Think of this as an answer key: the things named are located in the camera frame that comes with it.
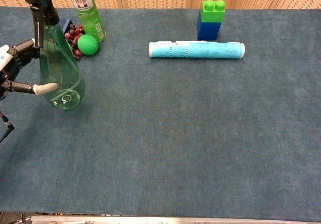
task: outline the green ball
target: green ball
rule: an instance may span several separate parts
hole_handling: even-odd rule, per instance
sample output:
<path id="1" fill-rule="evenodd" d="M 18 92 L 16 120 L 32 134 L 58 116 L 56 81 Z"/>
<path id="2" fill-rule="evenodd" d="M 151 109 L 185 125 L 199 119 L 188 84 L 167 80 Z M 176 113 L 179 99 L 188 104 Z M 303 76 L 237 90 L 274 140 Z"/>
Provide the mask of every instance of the green ball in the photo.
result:
<path id="1" fill-rule="evenodd" d="M 79 50 L 86 55 L 95 54 L 98 50 L 98 42 L 92 35 L 82 35 L 77 42 Z"/>

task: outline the green aerosol can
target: green aerosol can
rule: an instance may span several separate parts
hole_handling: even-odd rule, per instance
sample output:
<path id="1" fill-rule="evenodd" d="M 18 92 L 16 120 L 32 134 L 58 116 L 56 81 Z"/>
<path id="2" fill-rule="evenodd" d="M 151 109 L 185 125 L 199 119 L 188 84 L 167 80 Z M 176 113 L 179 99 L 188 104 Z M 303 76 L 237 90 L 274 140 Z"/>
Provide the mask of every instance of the green aerosol can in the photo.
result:
<path id="1" fill-rule="evenodd" d="M 106 37 L 106 31 L 101 22 L 95 0 L 71 1 L 86 34 L 94 36 L 97 41 L 103 40 Z"/>

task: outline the spray bottle cap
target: spray bottle cap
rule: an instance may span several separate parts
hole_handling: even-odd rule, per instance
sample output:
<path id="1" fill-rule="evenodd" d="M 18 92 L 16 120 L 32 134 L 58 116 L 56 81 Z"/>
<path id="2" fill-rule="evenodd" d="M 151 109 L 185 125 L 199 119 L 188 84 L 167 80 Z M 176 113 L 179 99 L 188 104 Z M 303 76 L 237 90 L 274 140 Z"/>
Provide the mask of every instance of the spray bottle cap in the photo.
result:
<path id="1" fill-rule="evenodd" d="M 25 0 L 30 4 L 33 13 L 35 46 L 42 47 L 44 40 L 44 24 L 55 25 L 59 22 L 57 10 L 51 0 Z"/>

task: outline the green lego block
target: green lego block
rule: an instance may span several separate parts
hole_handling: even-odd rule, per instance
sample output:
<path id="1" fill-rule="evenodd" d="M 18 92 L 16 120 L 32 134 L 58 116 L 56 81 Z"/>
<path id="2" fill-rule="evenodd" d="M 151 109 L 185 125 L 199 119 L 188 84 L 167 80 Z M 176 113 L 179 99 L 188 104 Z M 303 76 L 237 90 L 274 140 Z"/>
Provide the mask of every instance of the green lego block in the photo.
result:
<path id="1" fill-rule="evenodd" d="M 225 2 L 218 1 L 202 1 L 201 5 L 201 19 L 202 22 L 222 22 L 225 14 Z"/>

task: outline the green spray bottle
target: green spray bottle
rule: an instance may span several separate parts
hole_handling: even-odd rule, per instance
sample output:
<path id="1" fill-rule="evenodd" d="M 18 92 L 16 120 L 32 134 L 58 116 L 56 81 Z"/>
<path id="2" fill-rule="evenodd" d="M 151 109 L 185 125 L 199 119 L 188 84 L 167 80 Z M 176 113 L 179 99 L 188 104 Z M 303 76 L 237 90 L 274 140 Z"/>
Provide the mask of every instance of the green spray bottle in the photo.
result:
<path id="1" fill-rule="evenodd" d="M 51 0 L 25 0 L 33 13 L 35 46 L 40 48 L 40 80 L 59 88 L 44 94 L 61 110 L 74 109 L 85 93 L 85 82 L 60 28 L 57 10 Z"/>
<path id="2" fill-rule="evenodd" d="M 97 41 L 106 37 L 95 0 L 71 0 L 86 34 L 94 36 Z"/>

